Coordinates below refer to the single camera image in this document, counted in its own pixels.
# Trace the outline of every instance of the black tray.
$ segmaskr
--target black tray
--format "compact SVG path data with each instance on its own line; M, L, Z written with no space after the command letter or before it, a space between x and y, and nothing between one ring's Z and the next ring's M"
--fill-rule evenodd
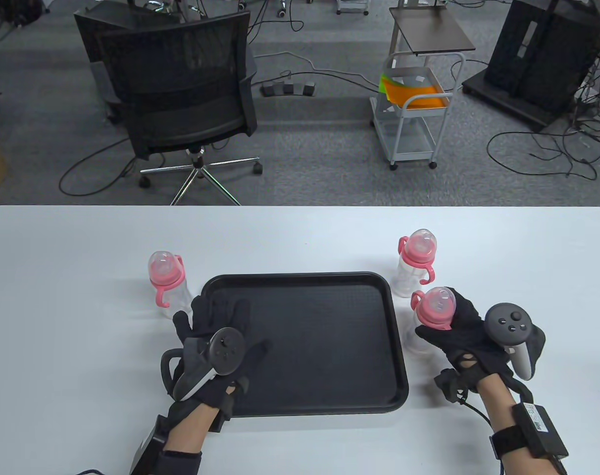
M390 287L377 274L218 276L201 294L250 300L248 340L273 343L235 416L388 412L408 397Z

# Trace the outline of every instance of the forearm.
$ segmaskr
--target forearm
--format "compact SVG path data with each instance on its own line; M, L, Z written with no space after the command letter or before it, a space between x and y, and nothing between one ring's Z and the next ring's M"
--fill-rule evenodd
M199 405L187 418L171 430L164 451L199 453L207 431L219 410L205 404Z
M516 402L499 375L492 374L483 378L478 382L477 389L494 432L515 425L511 408ZM534 459L526 447L506 453L502 457L502 463L507 475L557 475L550 461Z

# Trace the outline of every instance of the hand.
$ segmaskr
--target hand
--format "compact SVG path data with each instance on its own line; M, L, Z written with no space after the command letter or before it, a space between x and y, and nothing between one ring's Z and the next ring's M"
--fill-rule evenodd
M456 290L449 288L456 297L452 330L435 330L420 325L415 330L417 335L443 350L449 362L459 373L464 373L476 361L484 373L480 376L498 373L501 377L512 377L513 371L507 365L509 355L485 333L483 319L478 315L472 302Z
M185 346L193 343L191 339L196 339L201 349L207 344L209 337L227 326L236 328L247 339L250 329L250 303L242 299L235 303L231 312L228 312L227 308L227 302L212 304L204 297L196 297L192 301L192 310L196 312L192 317L192 327L188 323L185 312L177 312L173 317L177 335ZM219 431L223 422L231 418L235 399L248 391L249 377L268 353L270 346L269 341L251 346L236 371L226 376L216 376L205 383L191 398L173 403L167 416L170 427L175 427L203 403L219 409L219 415L211 428L213 431ZM180 360L173 374L173 386L183 374L183 367L183 360Z

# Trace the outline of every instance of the black glove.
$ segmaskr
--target black glove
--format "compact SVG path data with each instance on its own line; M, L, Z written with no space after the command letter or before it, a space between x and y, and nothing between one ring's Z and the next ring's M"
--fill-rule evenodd
M192 317L192 327L185 312L177 312L173 317L179 339L188 347L193 343L191 339L196 339L199 351L202 351L209 338L223 327L236 328L247 339L250 328L250 303L243 299L235 303L231 312L227 311L228 308L228 302L211 303L205 297L196 297L192 301L192 310L195 312ZM232 417L236 398L248 391L249 377L259 366L270 347L269 341L262 341L251 346L236 371L226 376L216 376L213 380L205 383L191 398L173 403L167 416L169 427L171 429L175 427L203 403L219 409L219 414L210 428L211 431L218 432L223 422ZM183 367L183 360L180 360L173 373L172 387L168 388L169 394L172 394L174 385L183 374ZM235 388L234 392L227 394L227 388L231 386Z
M479 317L472 302L451 287L449 289L456 297L452 330L435 330L420 325L415 330L417 335L443 350L459 373L463 373L466 369L461 363L469 361L465 355L471 354L474 355L486 376L494 373L513 376L513 371L507 365L509 355L485 333L483 319Z
M455 389L461 390L462 387L466 387L476 392L477 382L491 374L498 374L509 389L520 394L524 402L533 402L533 396L529 389L513 378L513 371L508 366L509 355L502 346L487 335L483 319L478 315L472 302L452 287L449 289L456 297L452 330L435 330L425 325L420 325L415 329L417 335L422 339L440 348L460 374L459 382L456 382L455 376L448 373L451 370L445 370L435 378L435 382L443 390L445 398L454 399L452 402L455 402ZM465 355L473 355L477 364L470 367L461 364L474 360Z

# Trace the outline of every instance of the chair base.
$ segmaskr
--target chair base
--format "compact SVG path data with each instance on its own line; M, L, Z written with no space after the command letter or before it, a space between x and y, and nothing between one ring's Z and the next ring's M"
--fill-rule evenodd
M141 170L140 174L142 174L142 178L140 179L140 186L142 188L148 188L150 186L150 181L146 175L157 174L157 173L167 173L167 172L178 172L178 171L189 171L188 177L185 179L179 191L176 193L173 201L170 202L170 206L175 206L178 204L188 188L191 187L192 183L196 178L205 178L207 181L212 183L214 187L219 190L227 199L229 199L233 204L240 206L239 200L232 196L232 193L227 191L223 185L219 183L219 181L212 176L209 172L208 168L218 168L225 167L225 165L237 165L243 163L254 163L254 174L261 175L262 174L262 165L260 163L260 157L255 156L252 158L240 158L239 160L227 160L227 161L218 161L216 163L205 164L203 162L203 154L205 154L205 149L201 147L198 152L188 151L189 156L192 159L192 165L178 165L176 167L163 167L163 168L148 168L146 170Z

